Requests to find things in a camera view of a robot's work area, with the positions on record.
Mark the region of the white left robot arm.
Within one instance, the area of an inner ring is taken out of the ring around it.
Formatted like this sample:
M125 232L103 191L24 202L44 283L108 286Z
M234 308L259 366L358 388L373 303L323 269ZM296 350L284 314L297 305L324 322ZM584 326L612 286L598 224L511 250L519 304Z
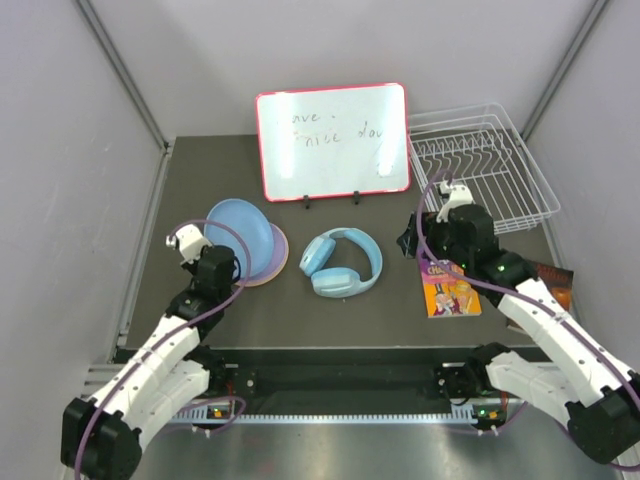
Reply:
M77 479L128 479L160 430L196 398L230 392L224 362L203 345L236 294L231 248L206 244L183 262L188 286L122 369L62 417L61 462Z

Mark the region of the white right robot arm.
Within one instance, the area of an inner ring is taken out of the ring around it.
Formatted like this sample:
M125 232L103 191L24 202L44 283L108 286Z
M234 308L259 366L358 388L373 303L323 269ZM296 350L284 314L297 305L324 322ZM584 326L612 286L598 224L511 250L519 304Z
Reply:
M474 393L499 390L520 397L566 428L599 464L638 445L638 373L575 322L528 260L501 247L483 207L455 207L444 221L434 212L414 212L397 243L408 258L462 268L460 278L515 321L556 366L546 371L505 345L481 345L464 363Z

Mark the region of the blue plate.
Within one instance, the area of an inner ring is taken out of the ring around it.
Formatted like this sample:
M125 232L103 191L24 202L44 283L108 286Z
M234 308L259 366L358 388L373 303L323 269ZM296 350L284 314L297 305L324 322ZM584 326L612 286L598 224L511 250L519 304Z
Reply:
M273 233L268 219L255 205L243 199L226 199L210 210L207 219L225 225L244 241L249 256L227 230L209 223L204 227L204 235L212 244L224 245L234 251L242 277L253 277L268 266L274 251Z

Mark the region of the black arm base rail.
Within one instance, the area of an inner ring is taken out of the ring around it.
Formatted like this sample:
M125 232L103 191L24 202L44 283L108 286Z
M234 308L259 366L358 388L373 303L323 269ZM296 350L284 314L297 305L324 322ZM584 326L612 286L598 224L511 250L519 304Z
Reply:
M466 372L450 364L507 352L480 347L233 348L200 346L188 354L210 370L206 394L243 398L249 415L356 415L444 413L449 398L439 381L459 385L454 397L477 395Z

